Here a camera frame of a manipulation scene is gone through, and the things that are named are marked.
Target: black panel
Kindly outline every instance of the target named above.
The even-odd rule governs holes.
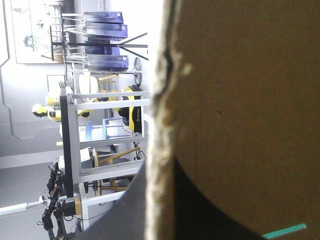
[[[61,88],[61,93],[66,92],[65,88]],[[64,155],[64,173],[65,184],[64,190],[68,198],[74,196],[74,182],[72,178],[72,163],[71,163],[71,149],[70,149],[70,134],[69,134],[69,119],[68,119],[68,103],[67,96],[61,94],[60,96],[61,109],[61,124],[62,124],[62,141],[63,141],[63,155]]]
[[[177,240],[263,240],[216,208],[174,161]]]

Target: framed picture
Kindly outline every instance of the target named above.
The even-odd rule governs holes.
[[[11,0],[15,57],[17,64],[52,64],[62,62],[62,50],[54,51],[51,60],[50,25],[58,38],[59,8],[41,0]]]

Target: teal stripe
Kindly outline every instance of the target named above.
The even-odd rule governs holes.
[[[262,237],[264,237],[265,239],[274,239],[274,238],[282,237],[284,235],[291,234],[306,228],[307,228],[307,225],[302,223],[302,224],[291,226],[278,231],[269,232],[265,235],[262,235]]]

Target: blue box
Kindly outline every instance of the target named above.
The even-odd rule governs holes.
[[[88,37],[87,40],[84,41],[85,43],[106,43],[109,44],[110,41],[103,41],[101,39],[95,39]],[[120,55],[119,47],[115,46],[85,46],[85,53],[86,54],[97,54],[97,55]]]
[[[129,68],[128,56],[88,54],[87,68],[93,71],[125,73]]]
[[[86,34],[90,38],[120,41],[128,37],[128,26],[125,24],[109,24],[86,22]]]
[[[121,11],[84,12],[83,17],[86,22],[124,24]]]

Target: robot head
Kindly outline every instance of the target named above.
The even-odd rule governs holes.
[[[33,105],[32,113],[39,118],[46,117],[48,115],[47,108],[39,103]]]

